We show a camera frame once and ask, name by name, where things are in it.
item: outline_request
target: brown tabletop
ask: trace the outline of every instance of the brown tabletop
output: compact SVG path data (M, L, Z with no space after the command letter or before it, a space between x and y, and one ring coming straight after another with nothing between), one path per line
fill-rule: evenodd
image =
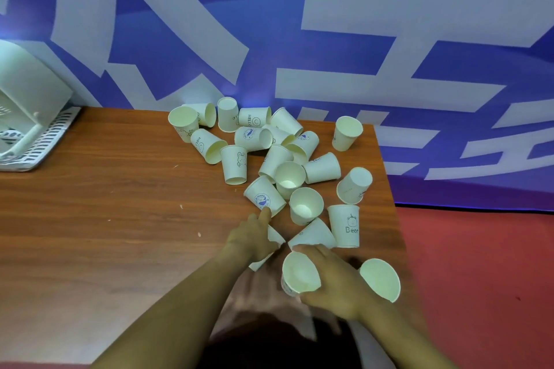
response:
M373 127L342 153L331 147L334 123L302 123L320 137L312 158L332 151L343 176L355 166L373 174L358 204L361 247L335 251L391 263L402 282L398 309L424 332ZM211 131L233 143L217 125ZM87 108L37 170L0 174L0 361L92 361L258 211L243 192L264 155L249 154L248 183L230 186L220 163L208 165L181 141L167 113ZM341 203L336 184L310 187L327 207ZM321 218L329 224L327 211ZM286 240L301 230L288 206L272 226ZM275 286L288 252L284 245L265 265Z

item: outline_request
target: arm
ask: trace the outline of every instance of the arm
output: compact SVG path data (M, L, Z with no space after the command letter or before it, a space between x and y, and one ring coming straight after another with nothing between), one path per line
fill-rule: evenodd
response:
M279 245L267 239L271 211L251 214L223 249L171 289L100 355L91 369L192 369L237 278Z
M297 245L315 264L321 288L300 295L300 300L336 316L357 320L381 344L400 369L456 369L427 339L415 331L394 305L377 295L362 276L323 245Z

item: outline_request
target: hand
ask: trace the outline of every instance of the hand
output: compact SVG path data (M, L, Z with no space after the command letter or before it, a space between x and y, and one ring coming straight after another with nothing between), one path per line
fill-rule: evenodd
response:
M259 217L251 214L246 222L241 222L231 231L226 246L238 248L240 254L248 259L248 264L263 260L279 248L279 243L267 239L267 226L271 218L269 207L264 207Z
M300 294L302 303L326 309L346 320L360 320L366 307L381 303L363 277L324 245L299 244L293 250L308 256L321 279L319 289Z

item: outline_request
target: disposable cup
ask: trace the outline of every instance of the disposable cup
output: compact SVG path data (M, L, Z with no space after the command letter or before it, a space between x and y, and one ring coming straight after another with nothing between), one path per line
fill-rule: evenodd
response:
M335 124L335 134L333 134L333 147L339 152L350 149L352 143L362 134L364 126L354 117L343 115L339 117Z
M294 134L296 137L300 136L304 131L304 127L290 115L285 107L279 108L273 114L270 124L287 133Z
M325 222L317 217L292 240L289 240L289 247L291 249L298 244L323 244L331 249L337 246L337 241Z
M266 124L262 126L262 128L268 129L272 132L274 145L287 146L287 144L293 142L294 139L296 139L296 136L294 134L287 133L286 131L278 129L271 124Z
M216 107L208 102L207 104L183 104L198 112L198 124L206 127L214 127L217 119Z
M271 226L267 226L267 239L268 240L271 240L273 242L278 242L279 243L279 247L281 245L283 245L285 243L285 238L283 238L279 232L277 232L276 230L274 230ZM273 255L273 253L269 254L267 257L265 257L263 260L261 261L256 261L255 263L252 263L251 265L249 265L248 267L250 267L250 270L253 270L255 272L258 271L258 269L267 261L267 259L269 257L271 257Z
M334 153L329 152L313 161L304 164L306 183L338 180L341 177L341 166Z
M307 225L323 211L323 197L314 189L302 187L290 196L290 218L297 225Z
M272 119L272 109L241 108L239 112L239 124L244 127L263 127Z
M289 296L321 287L321 279L315 264L307 255L292 251L282 262L281 287Z
M362 264L359 272L375 293L391 302L396 302L400 296L400 279L388 262L372 258Z
M292 160L293 154L290 150L280 145L273 145L267 151L267 155L265 156L264 162L261 164L258 175L267 175L269 181L274 184L277 167L284 162Z
M306 171L302 165L292 162L292 157L288 162L281 163L275 170L275 186L285 200L288 200L293 192L304 184L305 180Z
M334 205L327 208L331 231L339 248L360 246L360 208L354 205Z
M364 193L372 182L371 172L357 166L352 168L344 179L337 184L337 196L347 205L356 205L362 201Z
M246 182L246 149L237 145L225 146L221 149L221 163L226 184Z
M217 125L225 133L237 131L239 125L239 106L231 97L221 98L217 102Z
M260 210L266 206L269 207L272 211L272 217L287 205L281 194L269 182L267 175L256 178L246 187L244 197L252 201Z
M191 107L173 108L167 120L185 143L190 143L190 136L198 130L198 113Z
M268 129L239 127L235 132L235 144L245 147L249 152L269 149L272 145L272 132Z
M190 136L190 141L196 150L200 152L204 160L210 165L221 161L221 149L227 146L225 140L221 140L219 137L214 136L206 129L196 130L192 136Z
M287 144L294 155L294 162L304 165L308 163L310 156L314 153L315 148L319 144L319 137L313 131L305 131L293 142Z

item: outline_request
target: person's right arm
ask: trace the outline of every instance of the person's right arm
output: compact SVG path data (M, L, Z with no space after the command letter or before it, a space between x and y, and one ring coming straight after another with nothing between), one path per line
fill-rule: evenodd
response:
M321 288L300 295L310 306L363 324L400 369L455 369L446 356L414 330L394 305L377 295L348 263L323 245L297 245L315 264Z

